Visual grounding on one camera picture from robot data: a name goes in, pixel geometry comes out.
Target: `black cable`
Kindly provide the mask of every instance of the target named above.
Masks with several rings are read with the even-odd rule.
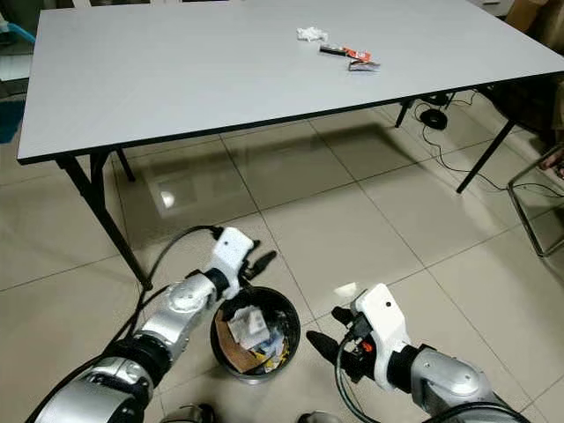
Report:
[[[343,341],[338,346],[337,361],[335,363],[335,383],[337,384],[337,390],[339,395],[343,398],[345,405],[354,414],[357,419],[364,423],[380,423],[378,420],[374,420],[368,417],[362,410],[360,410],[351,400],[349,395],[346,393],[345,385],[343,384],[343,374],[341,373],[341,358],[343,357],[343,351],[345,346],[352,340],[350,333],[345,335]]]
[[[189,227],[188,229],[186,229],[186,230],[180,232],[179,234],[175,235],[174,238],[172,240],[170,240],[170,242],[160,251],[159,256],[157,256],[157,259],[155,260],[154,264],[152,265],[152,268],[149,271],[149,275],[147,276],[149,281],[152,282],[152,279],[154,278],[155,273],[157,272],[157,269],[160,266],[160,262],[162,262],[162,259],[167,254],[167,252],[179,240],[184,238],[186,235],[193,234],[194,232],[203,231],[203,230],[209,230],[209,231],[211,231],[212,234],[217,235],[217,234],[221,234],[222,229],[217,227],[217,226],[199,225],[199,226]],[[140,306],[143,303],[143,300],[145,299],[146,292],[147,292],[147,290],[145,288],[143,288],[143,291],[141,291],[141,294],[139,294],[139,299],[137,300],[137,305],[135,307],[135,311],[132,315],[132,318],[130,319],[131,322],[128,320],[129,323],[126,323],[124,325],[124,327],[127,327],[127,325],[130,326],[129,329],[128,329],[128,332],[127,332],[127,336],[131,336],[133,334],[133,331],[135,330],[135,328],[137,326],[137,321],[139,319],[139,315],[141,314]],[[121,336],[121,334],[118,335],[117,337],[113,337],[112,341],[110,341],[110,342],[116,341],[120,336]]]
[[[518,423],[531,423],[525,416],[523,416],[520,412],[516,412],[515,410],[511,410],[510,408],[506,407],[502,404],[497,403],[467,403],[467,404],[460,404],[449,408],[447,411],[437,414],[430,419],[425,420],[423,423],[443,423],[456,417],[463,412],[475,412],[478,410],[488,410],[493,412],[501,412],[503,414],[508,415],[512,419],[514,419]]]
[[[471,106],[472,104],[474,104],[474,97],[476,96],[476,94],[478,93],[478,90],[474,90],[474,94],[470,97],[470,101],[466,101],[466,100],[451,100],[451,103],[463,103],[466,104],[468,106]]]
[[[420,104],[417,106],[417,108],[418,108],[419,106],[421,106],[421,105],[427,105],[427,106],[429,106],[429,105],[426,104],[426,103],[420,103]],[[414,116],[414,118],[415,118],[417,121],[421,122],[421,120],[420,120],[416,115]],[[439,163],[439,165],[441,165],[441,166],[443,166],[443,167],[446,167],[448,170],[451,170],[451,171],[453,171],[453,172],[460,172],[460,173],[463,173],[463,174],[469,174],[469,173],[470,173],[470,170],[456,169],[456,168],[454,168],[454,167],[448,165],[448,164],[444,161],[444,158],[442,157],[442,148],[441,148],[441,146],[438,145],[438,144],[436,144],[436,143],[433,143],[432,141],[429,141],[428,138],[427,138],[427,136],[425,135],[425,129],[427,129],[427,128],[428,128],[428,127],[424,124],[424,125],[423,125],[423,129],[421,130],[421,137],[423,138],[423,140],[424,140],[427,144],[429,144],[429,145],[431,145],[431,146],[433,146],[433,147],[435,147],[435,148],[437,148],[437,149],[439,150],[438,156],[434,157],[435,161],[436,161],[437,163]],[[485,176],[484,174],[481,174],[480,172],[476,173],[476,176],[479,176],[479,177],[482,178],[484,181],[486,181],[487,183],[489,183],[497,192],[503,192],[503,191],[507,191],[507,190],[508,190],[507,188],[502,188],[502,187],[498,186],[495,182],[493,182],[491,179],[489,179],[489,178],[488,178],[487,176]],[[529,186],[541,187],[541,188],[543,188],[543,189],[546,189],[546,190],[552,192],[553,195],[552,195],[552,196],[548,196],[548,195],[542,194],[542,193],[540,193],[540,192],[538,192],[538,191],[535,191],[535,190],[532,190],[532,189],[527,189],[527,187],[529,187]],[[528,190],[529,192],[532,192],[532,193],[534,193],[534,194],[540,195],[540,196],[542,196],[542,197],[548,197],[548,198],[564,198],[564,194],[561,194],[561,193],[555,191],[554,189],[552,189],[552,188],[550,188],[550,187],[548,187],[548,186],[546,186],[546,185],[543,185],[542,183],[536,183],[536,182],[518,183],[518,184],[514,185],[514,188],[525,189],[525,190]]]
[[[417,106],[415,106],[415,109],[413,109],[413,118],[414,118],[417,122],[423,123],[423,121],[421,121],[421,120],[419,119],[419,115],[417,114],[417,111],[419,110],[419,108],[420,108],[421,106],[427,106],[427,107],[428,107],[427,110],[432,109],[432,107],[431,107],[431,105],[429,105],[429,104],[427,104],[427,103],[420,103],[420,104],[418,104]]]
[[[159,253],[159,256],[157,257],[157,259],[155,260],[154,264],[152,265],[151,271],[149,272],[148,275],[148,279],[150,281],[152,281],[152,278],[154,277],[157,269],[159,268],[160,263],[162,262],[162,259],[164,258],[164,256],[167,254],[167,252],[179,241],[181,240],[183,237],[185,237],[188,234],[193,234],[194,232],[197,231],[201,231],[201,230],[209,230],[211,231],[211,233],[213,234],[214,238],[219,238],[219,236],[221,235],[221,232],[223,232],[223,228],[220,226],[193,226],[190,227],[182,232],[180,232],[179,234],[177,234]],[[143,309],[145,307],[147,307],[147,305],[149,305],[149,303],[151,303],[151,301],[153,301],[155,298],[157,298],[159,295],[161,295],[162,293],[164,293],[167,288],[169,287],[169,285],[167,286],[163,286],[162,288],[160,288],[158,291],[156,291],[155,293],[153,293],[147,300],[145,300],[145,295],[147,293],[147,290],[143,288],[143,290],[141,291],[141,294],[139,294],[139,297],[137,299],[137,305],[135,306],[135,310],[134,312],[131,314],[130,318],[122,325],[122,327],[119,329],[119,331],[116,332],[116,334],[114,335],[114,337],[109,341],[108,345],[106,345],[106,347],[104,348],[104,351],[106,351],[106,349],[108,348],[108,346],[110,344],[112,344],[113,342],[115,342],[117,339],[119,339],[122,334],[128,329],[128,335],[130,336],[133,332],[133,330],[135,329],[135,327],[137,326],[137,321],[139,319],[139,315],[141,314],[141,311],[143,311]],[[62,387],[64,387],[66,384],[68,384],[69,382],[71,382],[73,379],[75,379],[76,377],[78,377],[81,373],[83,373],[85,370],[87,370],[93,363],[95,363],[97,360],[100,360],[102,357],[104,356],[104,353],[97,355],[96,357],[93,357],[91,359],[89,359],[89,361],[87,361],[86,363],[82,364],[81,366],[75,368],[74,370],[72,370],[70,373],[68,373],[42,400],[41,402],[37,405],[37,407],[35,407],[35,409],[32,411],[32,413],[29,415],[29,417],[26,419],[26,423],[34,423],[37,418],[39,417],[39,414],[41,412],[41,410],[43,410],[43,408],[45,407],[45,405],[47,405],[47,403],[51,400],[52,397],[55,396],[55,394],[61,390]]]

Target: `white tissue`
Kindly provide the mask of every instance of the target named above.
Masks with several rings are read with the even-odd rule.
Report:
[[[329,39],[329,35],[322,31],[319,28],[315,28],[314,26],[310,26],[309,28],[298,28],[298,40],[307,40],[307,41],[327,41]]]
[[[271,337],[261,309],[255,306],[240,308],[227,326],[236,343],[249,350]]]

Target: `white table top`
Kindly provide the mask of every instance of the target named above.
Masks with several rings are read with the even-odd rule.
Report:
[[[370,51],[379,73],[296,40]],[[44,11],[22,163],[564,71],[464,0],[231,0]]]

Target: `blue object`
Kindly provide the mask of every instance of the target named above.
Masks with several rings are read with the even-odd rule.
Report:
[[[0,144],[8,144],[14,138],[24,117],[24,106],[24,101],[0,102]]]
[[[35,37],[33,35],[31,35],[28,31],[26,31],[24,28],[22,28],[21,26],[18,26],[16,24],[12,24],[11,22],[8,22],[8,30],[12,33],[17,33],[18,35],[20,35],[25,40],[28,40],[32,44],[35,44]]]

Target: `cardboard scrap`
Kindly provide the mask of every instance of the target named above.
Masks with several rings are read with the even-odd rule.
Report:
[[[248,372],[265,362],[265,360],[259,360],[252,352],[245,350],[235,342],[227,322],[223,321],[223,310],[218,310],[214,322],[215,329],[218,332],[219,348],[238,372]]]

